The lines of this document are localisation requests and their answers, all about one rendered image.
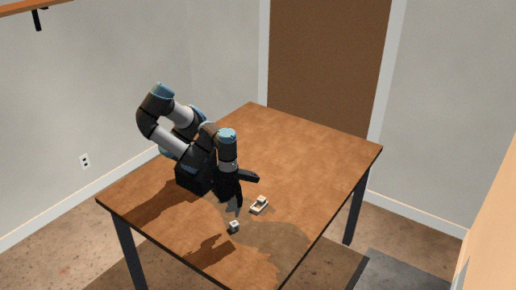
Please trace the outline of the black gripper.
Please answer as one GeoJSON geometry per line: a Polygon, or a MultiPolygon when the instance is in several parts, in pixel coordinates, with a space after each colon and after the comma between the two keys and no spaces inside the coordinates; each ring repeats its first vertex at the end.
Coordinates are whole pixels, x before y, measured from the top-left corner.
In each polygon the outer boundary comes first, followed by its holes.
{"type": "Polygon", "coordinates": [[[239,211],[243,204],[241,185],[239,180],[233,178],[233,175],[238,171],[238,164],[237,169],[233,172],[222,172],[217,167],[212,169],[213,180],[211,180],[211,192],[214,190],[214,195],[218,198],[218,203],[227,203],[228,207],[225,208],[225,212],[235,212],[236,218],[239,216],[239,211]]]}

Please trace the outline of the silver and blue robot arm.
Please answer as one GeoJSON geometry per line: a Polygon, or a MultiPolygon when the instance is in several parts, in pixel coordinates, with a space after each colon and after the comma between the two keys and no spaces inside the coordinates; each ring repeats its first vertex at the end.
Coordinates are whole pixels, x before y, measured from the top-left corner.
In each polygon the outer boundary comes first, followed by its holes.
{"type": "Polygon", "coordinates": [[[218,150],[218,169],[222,172],[236,170],[236,132],[206,121],[204,113],[192,105],[181,106],[174,101],[174,95],[166,85],[154,84],[136,111],[136,123],[141,134],[158,144],[162,155],[179,162],[187,172],[195,174],[200,170],[214,147],[218,150]],[[156,122],[160,116],[173,121],[174,128],[170,133],[156,122]],[[198,138],[192,142],[197,133],[198,138]]]}

